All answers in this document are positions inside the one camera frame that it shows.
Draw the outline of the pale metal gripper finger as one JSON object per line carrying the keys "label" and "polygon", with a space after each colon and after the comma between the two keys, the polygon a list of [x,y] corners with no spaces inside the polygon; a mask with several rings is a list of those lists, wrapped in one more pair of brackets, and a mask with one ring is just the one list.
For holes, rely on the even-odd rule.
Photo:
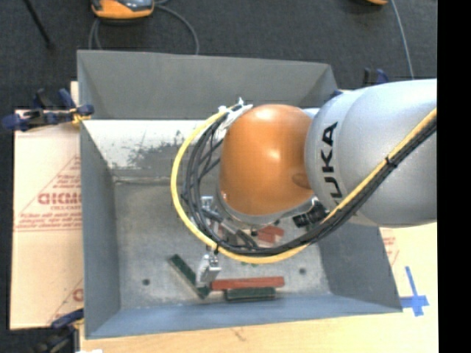
{"label": "pale metal gripper finger", "polygon": [[208,284],[210,282],[210,255],[208,253],[202,256],[196,272],[196,283],[198,285]]}
{"label": "pale metal gripper finger", "polygon": [[219,275],[222,267],[219,258],[215,254],[210,254],[208,259],[208,282],[213,282]]}

